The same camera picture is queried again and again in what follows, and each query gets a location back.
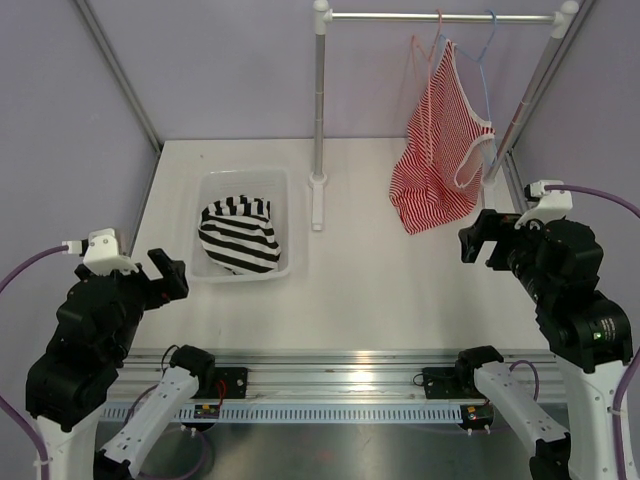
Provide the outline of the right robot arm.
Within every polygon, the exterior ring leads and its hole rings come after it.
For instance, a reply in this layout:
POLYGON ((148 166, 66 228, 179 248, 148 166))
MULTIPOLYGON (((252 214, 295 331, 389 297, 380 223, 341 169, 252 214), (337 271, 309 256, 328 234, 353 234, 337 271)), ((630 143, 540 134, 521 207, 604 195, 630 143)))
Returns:
POLYGON ((564 383, 569 426, 546 415, 491 346, 459 353, 456 389, 466 396, 480 393, 498 409, 527 449, 535 479, 638 478, 623 415, 639 359, 627 315, 597 289, 604 251, 593 231, 565 218, 524 221, 484 209, 460 230, 459 240, 465 263, 494 242, 487 267, 512 273, 533 300, 536 323, 564 383))

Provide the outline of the pink wire hanger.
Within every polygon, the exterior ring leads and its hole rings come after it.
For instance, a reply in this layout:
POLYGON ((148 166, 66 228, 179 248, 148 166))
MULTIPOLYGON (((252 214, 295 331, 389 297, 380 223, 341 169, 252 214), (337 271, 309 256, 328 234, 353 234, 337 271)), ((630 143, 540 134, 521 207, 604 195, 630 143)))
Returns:
POLYGON ((437 30, 429 49, 429 53, 426 53, 425 49, 416 36, 413 36, 411 39, 412 48, 418 49, 418 51, 426 60, 427 65, 424 92, 421 94, 417 105, 419 115, 419 132, 422 138, 422 144, 427 163, 431 163, 433 158, 431 79, 434 72, 436 49, 443 25, 442 11, 437 8, 436 13, 437 30))

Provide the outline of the black white striped tank top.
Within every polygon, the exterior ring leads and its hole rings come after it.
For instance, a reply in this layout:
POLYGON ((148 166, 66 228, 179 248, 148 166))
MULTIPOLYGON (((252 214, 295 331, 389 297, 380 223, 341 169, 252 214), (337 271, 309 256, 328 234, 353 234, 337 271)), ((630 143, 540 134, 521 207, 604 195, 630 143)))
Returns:
POLYGON ((207 257, 232 275, 262 275, 279 268, 282 249, 271 202, 263 197, 237 195, 209 203, 200 213, 197 235, 207 257))

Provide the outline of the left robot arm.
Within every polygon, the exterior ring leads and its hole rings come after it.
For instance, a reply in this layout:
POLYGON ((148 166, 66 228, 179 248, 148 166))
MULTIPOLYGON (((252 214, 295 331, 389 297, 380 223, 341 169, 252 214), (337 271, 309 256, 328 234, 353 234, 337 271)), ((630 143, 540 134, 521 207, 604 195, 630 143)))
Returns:
POLYGON ((182 405, 215 388, 214 356, 184 345, 173 353, 150 398, 109 442, 95 446, 108 390, 144 313, 189 294, 183 261, 160 248, 147 255, 160 273, 157 279, 119 253, 84 257, 75 270, 79 281, 56 313, 54 335, 28 372, 26 409, 45 442, 50 479, 137 478, 182 405))

